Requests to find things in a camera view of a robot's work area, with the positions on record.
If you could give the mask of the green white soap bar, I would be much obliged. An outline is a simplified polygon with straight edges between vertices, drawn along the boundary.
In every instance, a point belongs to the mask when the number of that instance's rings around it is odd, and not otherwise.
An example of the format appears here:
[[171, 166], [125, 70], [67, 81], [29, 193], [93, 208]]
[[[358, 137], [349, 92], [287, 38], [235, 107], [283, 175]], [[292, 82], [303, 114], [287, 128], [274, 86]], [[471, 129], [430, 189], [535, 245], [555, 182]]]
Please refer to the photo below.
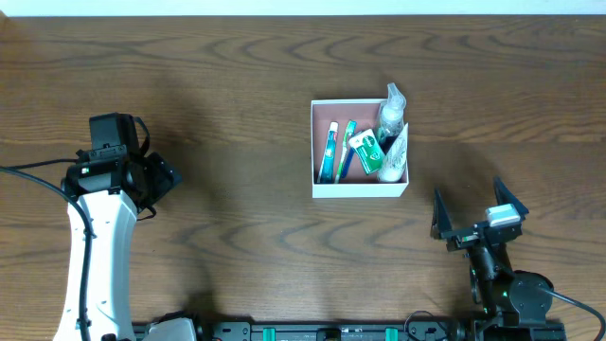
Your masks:
[[348, 145], [358, 155], [366, 175], [378, 171], [383, 165], [384, 152], [372, 129], [351, 137]]

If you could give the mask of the green white toothbrush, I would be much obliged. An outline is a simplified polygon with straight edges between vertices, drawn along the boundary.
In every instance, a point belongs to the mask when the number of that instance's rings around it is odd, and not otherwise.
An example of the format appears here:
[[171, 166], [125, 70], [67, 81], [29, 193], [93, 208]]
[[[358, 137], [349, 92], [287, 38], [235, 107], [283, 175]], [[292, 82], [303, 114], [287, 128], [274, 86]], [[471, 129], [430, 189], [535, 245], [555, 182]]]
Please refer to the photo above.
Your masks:
[[342, 173], [343, 173], [345, 161], [346, 161], [346, 156], [348, 153], [348, 140], [353, 136], [356, 125], [357, 125], [356, 121], [350, 120], [345, 129], [345, 133], [344, 133], [344, 137], [343, 137], [343, 141], [342, 141], [341, 158], [339, 161], [339, 165], [338, 165], [338, 169], [337, 169], [337, 173], [336, 173], [335, 181], [334, 181], [335, 184], [338, 184], [342, 177]]

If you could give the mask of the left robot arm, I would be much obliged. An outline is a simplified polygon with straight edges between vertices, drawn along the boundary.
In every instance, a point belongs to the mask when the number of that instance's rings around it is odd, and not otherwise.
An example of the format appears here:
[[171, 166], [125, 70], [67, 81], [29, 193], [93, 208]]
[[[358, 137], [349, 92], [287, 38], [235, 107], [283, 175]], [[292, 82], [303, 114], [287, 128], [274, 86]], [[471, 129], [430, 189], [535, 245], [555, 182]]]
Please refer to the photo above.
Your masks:
[[130, 308], [130, 256], [139, 213], [181, 181], [159, 153], [124, 146], [83, 153], [62, 190], [71, 230], [67, 289], [57, 340], [192, 340], [191, 321], [135, 329]]

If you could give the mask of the green toothpaste tube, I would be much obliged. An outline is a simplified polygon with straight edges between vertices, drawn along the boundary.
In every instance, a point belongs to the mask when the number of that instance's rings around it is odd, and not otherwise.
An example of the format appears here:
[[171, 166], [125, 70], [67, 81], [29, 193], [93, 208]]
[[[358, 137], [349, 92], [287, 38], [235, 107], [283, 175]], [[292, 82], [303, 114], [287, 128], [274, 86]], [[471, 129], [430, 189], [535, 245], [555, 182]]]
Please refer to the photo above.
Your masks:
[[323, 159], [317, 179], [319, 184], [330, 184], [332, 182], [338, 127], [339, 124], [336, 121], [332, 121], [330, 123], [326, 145], [323, 152]]

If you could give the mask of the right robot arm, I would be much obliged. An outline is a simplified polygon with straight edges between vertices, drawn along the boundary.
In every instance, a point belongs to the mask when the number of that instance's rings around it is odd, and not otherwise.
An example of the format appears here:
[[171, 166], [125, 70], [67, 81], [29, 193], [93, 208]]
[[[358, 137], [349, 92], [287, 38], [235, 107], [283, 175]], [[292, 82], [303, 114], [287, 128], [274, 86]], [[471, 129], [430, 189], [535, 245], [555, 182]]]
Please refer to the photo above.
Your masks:
[[540, 274], [512, 269], [507, 243], [523, 234], [529, 210], [506, 187], [493, 179], [496, 205], [485, 219], [455, 229], [445, 201], [435, 190], [431, 236], [446, 242], [450, 252], [463, 251], [470, 261], [472, 299], [483, 313], [466, 328], [471, 340], [531, 340], [533, 332], [547, 325], [546, 313], [553, 299], [545, 292], [553, 284]]

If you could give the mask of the blue disposable razor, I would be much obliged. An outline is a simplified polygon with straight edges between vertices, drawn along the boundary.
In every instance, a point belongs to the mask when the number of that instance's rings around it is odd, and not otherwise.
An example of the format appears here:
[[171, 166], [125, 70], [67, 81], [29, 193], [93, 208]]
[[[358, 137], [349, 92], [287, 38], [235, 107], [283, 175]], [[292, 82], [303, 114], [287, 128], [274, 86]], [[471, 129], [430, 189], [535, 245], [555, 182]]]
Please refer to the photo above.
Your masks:
[[345, 179], [348, 175], [348, 169], [350, 167], [351, 161], [353, 159], [353, 156], [355, 154], [355, 151], [352, 150], [351, 148], [348, 149], [348, 152], [346, 154], [346, 159], [343, 162], [343, 166], [341, 168], [341, 172], [340, 172], [340, 178], [341, 179]]

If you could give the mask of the white bamboo print lotion tube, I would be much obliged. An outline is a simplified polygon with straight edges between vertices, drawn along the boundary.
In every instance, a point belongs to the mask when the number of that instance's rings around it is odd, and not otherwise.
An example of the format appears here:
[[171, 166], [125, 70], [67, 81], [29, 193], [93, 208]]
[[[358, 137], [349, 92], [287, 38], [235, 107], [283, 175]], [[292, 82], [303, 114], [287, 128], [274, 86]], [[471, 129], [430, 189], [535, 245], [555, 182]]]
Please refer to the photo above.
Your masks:
[[408, 146], [408, 124], [403, 126], [402, 131], [394, 140], [390, 149], [383, 159], [377, 178], [381, 183], [396, 183], [406, 168]]

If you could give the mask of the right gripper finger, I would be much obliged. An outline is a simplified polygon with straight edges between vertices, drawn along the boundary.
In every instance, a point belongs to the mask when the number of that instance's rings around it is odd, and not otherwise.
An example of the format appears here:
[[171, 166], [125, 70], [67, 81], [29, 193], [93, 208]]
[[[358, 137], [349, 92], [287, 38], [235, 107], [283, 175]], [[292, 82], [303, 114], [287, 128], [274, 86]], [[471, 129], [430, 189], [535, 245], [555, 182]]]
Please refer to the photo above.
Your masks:
[[511, 204], [518, 214], [524, 218], [528, 213], [528, 208], [507, 188], [500, 177], [493, 178], [493, 189], [499, 206]]
[[435, 188], [434, 194], [435, 199], [431, 236], [434, 239], [450, 239], [453, 235], [453, 226], [449, 212], [438, 188]]

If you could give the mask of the clear foam pump bottle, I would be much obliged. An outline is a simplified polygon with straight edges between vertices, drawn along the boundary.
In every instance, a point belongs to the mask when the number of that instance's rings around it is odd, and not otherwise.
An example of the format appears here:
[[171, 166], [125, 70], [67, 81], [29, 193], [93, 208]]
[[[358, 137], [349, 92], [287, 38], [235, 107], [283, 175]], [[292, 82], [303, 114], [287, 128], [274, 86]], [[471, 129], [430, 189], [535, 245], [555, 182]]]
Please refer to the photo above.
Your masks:
[[387, 99], [377, 114], [375, 136], [384, 153], [387, 153], [394, 140], [403, 130], [403, 117], [407, 101], [394, 82], [387, 84]]

